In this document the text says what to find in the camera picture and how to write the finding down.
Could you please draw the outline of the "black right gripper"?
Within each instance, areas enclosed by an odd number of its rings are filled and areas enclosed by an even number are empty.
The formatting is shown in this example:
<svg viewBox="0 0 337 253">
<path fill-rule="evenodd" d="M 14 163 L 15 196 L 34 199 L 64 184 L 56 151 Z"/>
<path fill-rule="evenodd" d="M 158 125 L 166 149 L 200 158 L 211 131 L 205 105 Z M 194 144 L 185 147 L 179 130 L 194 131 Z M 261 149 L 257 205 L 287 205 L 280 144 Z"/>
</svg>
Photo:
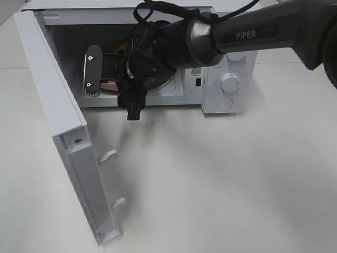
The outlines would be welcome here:
<svg viewBox="0 0 337 253">
<path fill-rule="evenodd" d="M 100 50 L 100 84 L 110 80 L 115 82 L 118 90 L 117 104 L 127 109 L 128 121 L 140 119 L 148 92 L 165 83 L 165 62 L 156 48 L 162 29 L 162 25 L 146 29 L 137 44 L 134 44 L 134 34 L 128 35 L 123 53 Z"/>
</svg>

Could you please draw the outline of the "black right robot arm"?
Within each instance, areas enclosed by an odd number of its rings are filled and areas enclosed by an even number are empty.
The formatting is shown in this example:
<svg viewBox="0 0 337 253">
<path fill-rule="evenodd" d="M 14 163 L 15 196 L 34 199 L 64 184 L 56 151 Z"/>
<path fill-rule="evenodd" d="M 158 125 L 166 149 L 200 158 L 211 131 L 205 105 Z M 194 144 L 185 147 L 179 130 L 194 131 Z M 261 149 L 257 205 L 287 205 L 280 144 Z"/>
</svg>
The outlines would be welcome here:
<svg viewBox="0 0 337 253">
<path fill-rule="evenodd" d="M 227 53 L 291 48 L 309 70 L 323 65 L 336 83 L 336 1 L 286 1 L 257 11 L 252 4 L 218 16 L 164 1 L 144 1 L 133 16 L 145 32 L 123 55 L 103 57 L 119 106 L 138 120 L 145 97 L 179 69 L 209 67 Z"/>
</svg>

